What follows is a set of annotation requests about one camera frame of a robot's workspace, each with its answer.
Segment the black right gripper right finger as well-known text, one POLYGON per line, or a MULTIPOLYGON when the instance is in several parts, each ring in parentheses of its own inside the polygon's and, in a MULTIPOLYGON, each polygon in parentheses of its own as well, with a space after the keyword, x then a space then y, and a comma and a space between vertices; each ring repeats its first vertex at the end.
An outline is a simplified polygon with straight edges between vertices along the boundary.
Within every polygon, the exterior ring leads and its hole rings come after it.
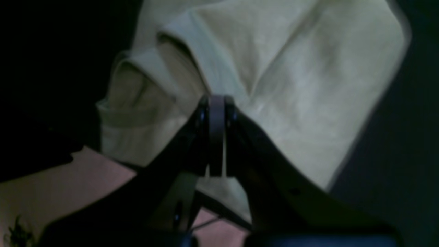
POLYGON ((400 247, 397 231, 318 188, 279 151, 230 96, 216 97, 226 175, 247 195, 246 247, 400 247))

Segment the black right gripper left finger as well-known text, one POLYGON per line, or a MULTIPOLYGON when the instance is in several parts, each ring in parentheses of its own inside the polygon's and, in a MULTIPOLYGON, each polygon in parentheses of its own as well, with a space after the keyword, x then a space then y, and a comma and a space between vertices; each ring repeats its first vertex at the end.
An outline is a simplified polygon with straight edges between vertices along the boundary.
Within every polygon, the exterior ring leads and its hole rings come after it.
POLYGON ((199 177, 218 175, 218 97, 203 96, 169 144, 127 184, 51 223, 39 247, 191 247, 199 177))

